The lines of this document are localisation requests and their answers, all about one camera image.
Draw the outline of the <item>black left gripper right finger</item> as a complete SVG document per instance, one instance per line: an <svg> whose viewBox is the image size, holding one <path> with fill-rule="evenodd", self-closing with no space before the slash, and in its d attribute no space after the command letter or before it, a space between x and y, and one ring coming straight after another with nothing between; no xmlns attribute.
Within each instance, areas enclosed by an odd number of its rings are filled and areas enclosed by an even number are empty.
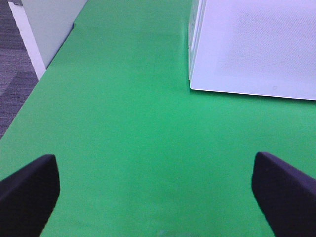
<svg viewBox="0 0 316 237"><path fill-rule="evenodd" d="M316 180L278 157L258 152L251 188L276 237L316 235Z"/></svg>

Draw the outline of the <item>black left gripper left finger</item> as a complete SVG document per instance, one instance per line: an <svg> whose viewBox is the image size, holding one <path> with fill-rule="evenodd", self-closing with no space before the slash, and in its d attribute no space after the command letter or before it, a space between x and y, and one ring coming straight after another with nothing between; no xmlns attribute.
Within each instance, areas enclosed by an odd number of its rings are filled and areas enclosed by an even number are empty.
<svg viewBox="0 0 316 237"><path fill-rule="evenodd" d="M60 195L55 155L43 155L0 182L0 235L41 235Z"/></svg>

